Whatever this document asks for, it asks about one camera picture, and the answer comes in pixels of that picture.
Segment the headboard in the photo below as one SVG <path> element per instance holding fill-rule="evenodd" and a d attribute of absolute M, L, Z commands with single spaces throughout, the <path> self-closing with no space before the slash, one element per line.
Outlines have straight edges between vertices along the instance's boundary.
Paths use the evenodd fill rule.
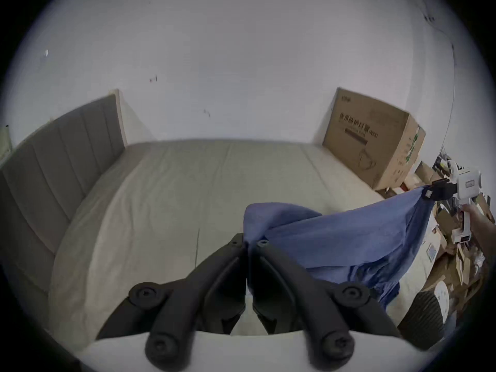
<path fill-rule="evenodd" d="M 0 261 L 20 305 L 44 328 L 60 241 L 123 150 L 117 102 L 109 95 L 40 128 L 0 168 Z"/>

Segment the black fabric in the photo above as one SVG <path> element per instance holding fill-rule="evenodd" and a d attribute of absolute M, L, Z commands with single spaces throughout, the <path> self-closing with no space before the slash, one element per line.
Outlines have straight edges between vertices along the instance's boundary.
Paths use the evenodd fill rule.
<path fill-rule="evenodd" d="M 398 325 L 405 340 L 415 347 L 428 350 L 443 338 L 443 316 L 433 292 L 419 292 L 412 306 Z"/>

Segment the wrinkled sheet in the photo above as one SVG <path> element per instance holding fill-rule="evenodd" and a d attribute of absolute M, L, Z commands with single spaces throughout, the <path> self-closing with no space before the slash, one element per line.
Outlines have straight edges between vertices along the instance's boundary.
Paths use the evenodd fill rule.
<path fill-rule="evenodd" d="M 380 200 L 321 146 L 228 140 L 128 146 L 62 240 L 49 293 L 50 331 L 69 350 L 83 349 L 133 285 L 183 278 L 242 232 L 249 204 L 292 203 L 329 215 Z M 411 290 L 395 299 L 401 298 L 396 316 L 408 310 L 425 271 L 422 263 L 415 276 L 403 277 L 411 284 L 402 288 Z M 260 334 L 260 327 L 248 307 L 234 332 Z"/>
<path fill-rule="evenodd" d="M 385 308 L 424 239 L 434 202 L 423 200 L 422 191 L 333 215 L 293 204 L 251 204 L 244 239 L 250 248 L 269 240 L 315 278 L 361 282 Z"/>

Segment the bed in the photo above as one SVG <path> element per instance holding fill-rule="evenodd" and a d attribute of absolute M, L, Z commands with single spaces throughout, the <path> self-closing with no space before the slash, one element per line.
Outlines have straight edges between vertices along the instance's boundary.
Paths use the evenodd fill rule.
<path fill-rule="evenodd" d="M 382 200 L 321 146 L 240 140 L 125 145 L 121 121 L 115 96 L 80 107 L 20 146 L 0 177 L 2 204 L 17 211 L 4 227 L 30 231 L 29 237 L 9 230 L 5 274 L 27 313 L 75 353 L 94 340 L 133 285 L 183 278 L 242 232 L 250 203 L 288 202 L 332 214 Z M 38 164 L 37 182 L 26 160 Z M 88 161 L 96 166 L 90 176 Z M 66 190 L 56 180 L 61 175 L 72 178 L 71 186 L 65 179 Z M 32 185 L 22 190 L 26 181 Z M 51 210 L 41 213 L 47 200 Z M 54 216 L 54 225 L 43 223 Z M 429 275 L 431 244 L 438 249 L 428 230 L 388 307 L 396 324 Z M 247 303 L 233 333 L 264 333 Z"/>

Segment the white wall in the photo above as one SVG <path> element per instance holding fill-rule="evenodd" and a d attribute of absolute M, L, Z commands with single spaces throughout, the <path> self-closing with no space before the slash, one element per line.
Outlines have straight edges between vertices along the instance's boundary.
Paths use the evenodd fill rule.
<path fill-rule="evenodd" d="M 448 124 L 453 59 L 421 1 L 55 0 L 12 65 L 1 122 L 18 144 L 50 118 L 119 88 L 157 139 L 320 142 L 341 86 L 412 112 L 427 132 L 421 157 L 432 163 Z M 478 62 L 456 71 L 460 100 L 446 148 L 469 158 L 464 165 L 483 165 L 468 135 L 457 141 L 452 128 L 480 122 L 464 116 L 467 98 L 493 113 L 494 87 L 466 30 L 435 1 L 429 8 L 449 17 L 466 59 Z M 488 159 L 487 175 L 496 157 Z"/>

